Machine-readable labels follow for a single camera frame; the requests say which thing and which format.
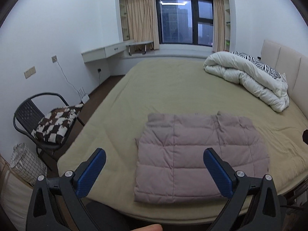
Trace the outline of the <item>mauve quilted hooded coat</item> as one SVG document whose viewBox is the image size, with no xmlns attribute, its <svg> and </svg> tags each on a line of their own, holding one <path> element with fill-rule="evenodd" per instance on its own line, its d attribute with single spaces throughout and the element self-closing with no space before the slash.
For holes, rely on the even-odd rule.
<svg viewBox="0 0 308 231">
<path fill-rule="evenodd" d="M 148 115 L 136 140 L 138 161 L 135 201 L 149 204 L 199 202 L 221 197 L 203 161 L 212 148 L 236 171 L 261 178 L 269 155 L 253 122 L 217 113 Z"/>
</svg>

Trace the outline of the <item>brown white checkered cushion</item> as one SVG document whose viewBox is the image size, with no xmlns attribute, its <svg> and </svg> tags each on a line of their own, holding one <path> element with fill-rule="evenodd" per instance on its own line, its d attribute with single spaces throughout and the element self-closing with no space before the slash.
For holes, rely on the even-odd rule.
<svg viewBox="0 0 308 231">
<path fill-rule="evenodd" d="M 31 135 L 39 141 L 62 144 L 83 106 L 77 104 L 53 109 L 38 122 Z"/>
</svg>

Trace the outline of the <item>beige padded headboard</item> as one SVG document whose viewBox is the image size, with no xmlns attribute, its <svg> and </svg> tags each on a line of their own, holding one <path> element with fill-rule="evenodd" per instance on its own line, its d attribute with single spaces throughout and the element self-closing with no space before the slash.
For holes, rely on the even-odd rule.
<svg viewBox="0 0 308 231">
<path fill-rule="evenodd" d="M 286 75 L 289 97 L 307 116 L 307 57 L 287 46 L 264 40 L 261 61 Z"/>
</svg>

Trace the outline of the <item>white folded duvet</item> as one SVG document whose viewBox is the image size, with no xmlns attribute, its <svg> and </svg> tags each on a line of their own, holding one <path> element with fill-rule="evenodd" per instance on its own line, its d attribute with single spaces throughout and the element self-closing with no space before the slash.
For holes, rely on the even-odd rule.
<svg viewBox="0 0 308 231">
<path fill-rule="evenodd" d="M 274 79 L 249 60 L 231 52 L 211 54 L 204 62 L 204 70 L 228 82 L 242 85 L 275 112 L 283 112 L 290 104 L 285 74 L 280 73 L 281 78 Z"/>
</svg>

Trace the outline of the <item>zebra print pillow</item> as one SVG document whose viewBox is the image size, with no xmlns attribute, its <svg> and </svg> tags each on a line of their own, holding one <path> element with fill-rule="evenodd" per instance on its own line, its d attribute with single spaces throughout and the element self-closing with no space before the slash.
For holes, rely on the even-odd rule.
<svg viewBox="0 0 308 231">
<path fill-rule="evenodd" d="M 247 55 L 246 53 L 243 52 L 239 52 L 239 51 L 233 51 L 231 52 L 231 54 L 235 54 L 237 56 L 240 56 L 244 59 L 249 60 L 250 62 L 252 62 L 256 67 L 258 67 L 259 69 L 265 71 L 267 74 L 269 74 L 270 76 L 272 76 L 274 79 L 279 79 L 281 78 L 280 73 L 278 73 L 275 69 L 273 69 L 272 67 L 268 66 L 267 64 L 262 63 L 260 60 Z"/>
</svg>

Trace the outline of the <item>olive green bed sheet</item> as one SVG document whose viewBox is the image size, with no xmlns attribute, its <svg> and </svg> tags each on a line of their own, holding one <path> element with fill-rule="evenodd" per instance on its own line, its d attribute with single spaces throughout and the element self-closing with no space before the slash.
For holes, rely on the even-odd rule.
<svg viewBox="0 0 308 231">
<path fill-rule="evenodd" d="M 143 60 L 110 91 L 70 148 L 57 162 L 60 174 L 74 170 L 96 148 L 107 162 L 88 198 L 126 215 L 160 224 L 194 225 L 213 221 L 224 200 L 152 205 L 134 201 L 137 146 L 150 113 L 245 116 L 262 135 L 270 158 L 269 173 L 279 194 L 307 177 L 307 118 L 291 102 L 274 112 L 241 85 L 204 71 L 203 63 L 185 59 Z"/>
</svg>

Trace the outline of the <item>black metal chair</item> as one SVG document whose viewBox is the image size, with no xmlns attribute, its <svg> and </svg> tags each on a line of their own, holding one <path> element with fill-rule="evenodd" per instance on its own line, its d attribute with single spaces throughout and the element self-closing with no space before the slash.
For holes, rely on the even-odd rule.
<svg viewBox="0 0 308 231">
<path fill-rule="evenodd" d="M 43 142 L 38 139 L 36 139 L 31 133 L 32 131 L 38 127 L 39 120 L 41 120 L 44 116 L 44 114 L 39 110 L 39 108 L 35 105 L 35 103 L 32 101 L 34 98 L 37 98 L 39 96 L 57 96 L 59 97 L 62 102 L 69 106 L 67 101 L 58 93 L 53 92 L 44 92 L 39 93 L 31 96 L 30 98 L 27 98 L 24 100 L 19 107 L 14 112 L 13 116 L 13 126 L 17 132 L 27 136 L 34 144 L 35 144 L 35 150 L 37 153 L 38 158 L 47 166 L 49 171 L 52 171 L 53 169 L 50 168 L 50 166 L 47 164 L 47 162 L 43 159 L 43 155 L 48 155 L 51 159 L 53 159 L 55 162 L 57 162 L 57 158 L 54 156 L 54 153 L 58 150 L 60 150 L 64 144 L 66 143 L 71 131 L 73 130 L 74 124 L 79 121 L 82 127 L 85 126 L 84 122 L 77 116 L 77 118 L 73 121 L 72 126 L 69 128 L 68 132 L 64 135 L 64 141 L 61 144 L 54 144 L 51 142 Z"/>
</svg>

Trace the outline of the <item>white wifi router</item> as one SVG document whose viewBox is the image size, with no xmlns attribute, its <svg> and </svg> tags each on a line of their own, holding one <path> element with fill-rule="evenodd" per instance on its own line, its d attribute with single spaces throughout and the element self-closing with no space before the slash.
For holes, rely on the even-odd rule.
<svg viewBox="0 0 308 231">
<path fill-rule="evenodd" d="M 89 95 L 85 92 L 83 87 L 78 89 L 77 92 L 83 104 L 86 104 L 90 100 Z"/>
</svg>

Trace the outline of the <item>beige right curtain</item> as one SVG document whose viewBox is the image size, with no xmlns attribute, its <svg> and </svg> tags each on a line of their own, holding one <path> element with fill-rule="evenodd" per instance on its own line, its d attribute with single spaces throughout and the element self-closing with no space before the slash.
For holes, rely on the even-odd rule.
<svg viewBox="0 0 308 231">
<path fill-rule="evenodd" d="M 213 51 L 224 51 L 225 44 L 224 0 L 213 0 Z"/>
</svg>

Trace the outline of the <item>white floating desk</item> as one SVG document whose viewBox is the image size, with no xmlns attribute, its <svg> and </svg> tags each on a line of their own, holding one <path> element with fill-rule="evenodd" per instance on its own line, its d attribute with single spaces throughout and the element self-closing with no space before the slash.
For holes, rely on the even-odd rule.
<svg viewBox="0 0 308 231">
<path fill-rule="evenodd" d="M 86 52 L 83 52 L 82 59 L 84 63 L 94 62 L 96 60 L 108 59 L 114 55 L 122 53 L 126 50 L 126 47 L 129 43 L 134 43 L 134 40 L 127 40 L 112 45 L 104 46 L 97 49 L 92 49 Z"/>
</svg>

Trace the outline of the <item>white built-in shelf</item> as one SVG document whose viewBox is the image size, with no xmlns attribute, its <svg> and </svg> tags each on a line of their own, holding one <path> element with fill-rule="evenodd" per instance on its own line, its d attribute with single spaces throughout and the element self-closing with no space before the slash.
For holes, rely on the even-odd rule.
<svg viewBox="0 0 308 231">
<path fill-rule="evenodd" d="M 225 17 L 225 43 L 224 50 L 230 51 L 230 37 L 231 37 L 231 16 L 229 0 L 224 0 L 224 17 Z"/>
</svg>

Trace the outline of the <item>small folding lap table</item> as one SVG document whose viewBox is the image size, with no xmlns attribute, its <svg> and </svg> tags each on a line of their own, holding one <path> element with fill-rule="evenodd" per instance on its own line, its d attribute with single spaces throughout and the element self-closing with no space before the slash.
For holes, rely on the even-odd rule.
<svg viewBox="0 0 308 231">
<path fill-rule="evenodd" d="M 153 41 L 144 41 L 144 42 L 131 42 L 126 44 L 128 47 L 128 55 L 132 56 L 132 47 L 138 48 L 138 50 L 145 55 L 147 53 L 148 46 L 150 46 L 150 50 L 154 50 L 154 42 Z"/>
</svg>

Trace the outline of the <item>dark framed window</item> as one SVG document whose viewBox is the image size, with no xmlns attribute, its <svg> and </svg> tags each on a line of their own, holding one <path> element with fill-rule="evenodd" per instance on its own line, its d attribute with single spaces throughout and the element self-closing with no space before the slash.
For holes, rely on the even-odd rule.
<svg viewBox="0 0 308 231">
<path fill-rule="evenodd" d="M 159 42 L 213 47 L 213 0 L 156 0 Z"/>
</svg>

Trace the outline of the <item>beige left curtain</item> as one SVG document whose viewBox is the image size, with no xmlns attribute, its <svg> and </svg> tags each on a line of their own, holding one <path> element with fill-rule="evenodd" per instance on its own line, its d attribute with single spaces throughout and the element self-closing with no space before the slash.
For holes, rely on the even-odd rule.
<svg viewBox="0 0 308 231">
<path fill-rule="evenodd" d="M 131 40 L 152 41 L 153 49 L 160 48 L 156 0 L 125 0 Z"/>
</svg>

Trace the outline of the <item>white wall switch panel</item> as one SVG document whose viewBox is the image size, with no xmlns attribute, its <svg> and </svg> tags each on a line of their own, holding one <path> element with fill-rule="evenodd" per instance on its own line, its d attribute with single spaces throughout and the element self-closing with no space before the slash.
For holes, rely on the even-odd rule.
<svg viewBox="0 0 308 231">
<path fill-rule="evenodd" d="M 32 66 L 31 68 L 27 69 L 25 72 L 24 72 L 24 76 L 26 79 L 28 79 L 29 77 L 31 77 L 33 74 L 36 73 L 36 69 L 34 66 Z"/>
</svg>

